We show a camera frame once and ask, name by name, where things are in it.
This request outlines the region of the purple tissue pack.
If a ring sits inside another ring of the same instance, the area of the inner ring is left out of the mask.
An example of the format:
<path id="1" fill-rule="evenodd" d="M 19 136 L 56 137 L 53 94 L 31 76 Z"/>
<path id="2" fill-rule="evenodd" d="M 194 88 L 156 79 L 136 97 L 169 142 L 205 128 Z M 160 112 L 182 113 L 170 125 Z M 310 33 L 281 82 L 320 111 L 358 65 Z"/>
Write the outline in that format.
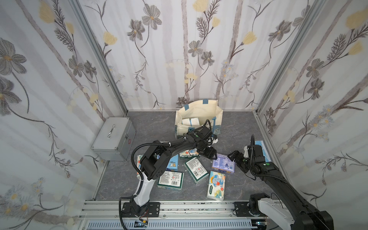
<path id="1" fill-rule="evenodd" d="M 213 160 L 211 169 L 220 173 L 234 174 L 235 162 L 231 161 L 226 155 L 217 154 L 217 159 Z"/>

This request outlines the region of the white blue tissue pack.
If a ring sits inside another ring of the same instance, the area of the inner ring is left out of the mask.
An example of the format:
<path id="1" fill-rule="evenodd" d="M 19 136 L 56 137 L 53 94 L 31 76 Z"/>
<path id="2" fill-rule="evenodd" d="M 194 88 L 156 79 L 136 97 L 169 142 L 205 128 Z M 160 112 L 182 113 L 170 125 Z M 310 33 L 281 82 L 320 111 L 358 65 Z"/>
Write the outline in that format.
<path id="1" fill-rule="evenodd" d="M 189 119 L 189 118 L 182 119 L 182 125 L 191 127 L 192 126 L 191 119 Z"/>

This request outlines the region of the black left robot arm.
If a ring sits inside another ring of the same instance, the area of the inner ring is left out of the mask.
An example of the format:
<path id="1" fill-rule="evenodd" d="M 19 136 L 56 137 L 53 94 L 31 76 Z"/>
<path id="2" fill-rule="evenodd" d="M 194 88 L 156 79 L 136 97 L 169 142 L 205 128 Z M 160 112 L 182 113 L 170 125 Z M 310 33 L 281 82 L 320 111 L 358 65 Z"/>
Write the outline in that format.
<path id="1" fill-rule="evenodd" d="M 175 141 L 156 140 L 136 147 L 131 154 L 131 163 L 140 175 L 140 182 L 134 195 L 119 198 L 119 215 L 127 213 L 138 217 L 148 211 L 153 185 L 164 174 L 174 155 L 185 150 L 197 149 L 199 155 L 211 160 L 217 159 L 217 151 L 212 147 L 213 140 L 211 122 L 207 119 L 204 125 Z"/>

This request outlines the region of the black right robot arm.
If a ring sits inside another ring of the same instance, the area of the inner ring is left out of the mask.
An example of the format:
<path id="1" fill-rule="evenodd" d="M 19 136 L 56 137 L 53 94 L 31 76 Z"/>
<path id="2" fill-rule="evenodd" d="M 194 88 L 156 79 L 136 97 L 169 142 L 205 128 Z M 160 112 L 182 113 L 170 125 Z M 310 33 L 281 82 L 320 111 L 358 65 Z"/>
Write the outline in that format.
<path id="1" fill-rule="evenodd" d="M 320 211 L 308 202 L 286 180 L 280 169 L 273 162 L 266 162 L 262 147 L 255 143 L 247 146 L 247 153 L 234 151 L 228 158 L 235 162 L 239 169 L 250 172 L 253 179 L 260 178 L 282 202 L 276 204 L 265 193 L 250 196 L 247 209 L 250 215 L 258 217 L 262 214 L 270 217 L 283 230 L 332 230 L 334 221 L 327 211 Z"/>

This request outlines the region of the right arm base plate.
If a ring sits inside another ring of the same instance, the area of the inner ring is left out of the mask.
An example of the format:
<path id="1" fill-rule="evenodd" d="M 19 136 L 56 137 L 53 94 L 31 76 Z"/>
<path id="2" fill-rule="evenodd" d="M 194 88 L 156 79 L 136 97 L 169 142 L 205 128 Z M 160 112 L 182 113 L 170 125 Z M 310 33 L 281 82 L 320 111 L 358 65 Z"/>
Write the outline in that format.
<path id="1" fill-rule="evenodd" d="M 249 202 L 234 202 L 234 214 L 236 217 L 258 217 L 259 214 L 254 214 L 251 212 L 249 207 Z"/>

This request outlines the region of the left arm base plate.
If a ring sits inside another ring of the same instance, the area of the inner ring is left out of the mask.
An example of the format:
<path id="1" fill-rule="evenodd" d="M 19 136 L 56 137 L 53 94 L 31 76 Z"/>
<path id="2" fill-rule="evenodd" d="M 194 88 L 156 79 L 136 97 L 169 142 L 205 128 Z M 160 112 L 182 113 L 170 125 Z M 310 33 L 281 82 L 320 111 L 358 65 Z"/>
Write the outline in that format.
<path id="1" fill-rule="evenodd" d="M 138 206 L 134 201 L 125 202 L 120 211 L 120 216 L 122 218 L 158 218 L 160 205 L 160 202 L 148 202 L 143 206 Z"/>

